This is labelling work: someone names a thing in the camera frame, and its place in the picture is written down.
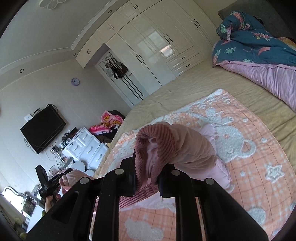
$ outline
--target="television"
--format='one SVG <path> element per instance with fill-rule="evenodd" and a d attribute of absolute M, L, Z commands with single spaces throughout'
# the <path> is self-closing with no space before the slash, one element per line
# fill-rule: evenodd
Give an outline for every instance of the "television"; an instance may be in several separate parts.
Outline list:
<path fill-rule="evenodd" d="M 66 123 L 55 110 L 54 105 L 47 105 L 20 130 L 27 142 L 39 154 L 62 131 Z"/>

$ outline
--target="white ceiling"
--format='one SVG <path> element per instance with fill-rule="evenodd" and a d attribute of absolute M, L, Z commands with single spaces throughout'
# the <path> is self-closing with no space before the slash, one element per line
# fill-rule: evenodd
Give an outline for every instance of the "white ceiling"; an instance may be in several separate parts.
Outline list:
<path fill-rule="evenodd" d="M 110 0 L 67 0 L 53 10 L 29 0 L 0 38 L 0 69 L 19 59 L 71 47 L 87 23 Z"/>

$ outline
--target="pink comforter lining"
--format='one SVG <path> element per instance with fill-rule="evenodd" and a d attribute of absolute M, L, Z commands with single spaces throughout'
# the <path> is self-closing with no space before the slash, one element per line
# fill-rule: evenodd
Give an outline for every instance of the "pink comforter lining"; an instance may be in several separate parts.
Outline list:
<path fill-rule="evenodd" d="M 250 79 L 284 101 L 296 112 L 296 67 L 240 61 L 223 61 L 216 65 Z"/>

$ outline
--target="purple clock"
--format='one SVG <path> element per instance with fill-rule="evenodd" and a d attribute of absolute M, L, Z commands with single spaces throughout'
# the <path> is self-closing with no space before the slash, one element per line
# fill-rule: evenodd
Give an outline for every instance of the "purple clock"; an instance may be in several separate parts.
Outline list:
<path fill-rule="evenodd" d="M 74 86 L 78 86 L 80 84 L 80 81 L 79 81 L 79 79 L 74 78 L 74 79 L 71 80 L 71 83 Z"/>

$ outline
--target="silver bolt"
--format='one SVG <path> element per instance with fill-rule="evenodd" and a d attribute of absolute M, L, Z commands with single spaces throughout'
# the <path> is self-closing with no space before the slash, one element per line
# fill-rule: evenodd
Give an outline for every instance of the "silver bolt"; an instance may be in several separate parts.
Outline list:
<path fill-rule="evenodd" d="M 118 169 L 115 170 L 115 174 L 117 174 L 117 175 L 121 175 L 123 173 L 124 173 L 124 170 L 121 169 L 121 168 L 118 168 Z"/>
<path fill-rule="evenodd" d="M 83 177 L 83 178 L 80 179 L 81 184 L 87 184 L 88 181 L 89 181 L 89 179 L 87 177 Z"/>
<path fill-rule="evenodd" d="M 211 178 L 207 178 L 205 182 L 206 184 L 209 184 L 209 185 L 213 185 L 215 183 L 214 179 L 211 179 Z"/>
<path fill-rule="evenodd" d="M 180 172 L 178 170 L 172 170 L 172 175 L 178 176 L 180 175 Z"/>

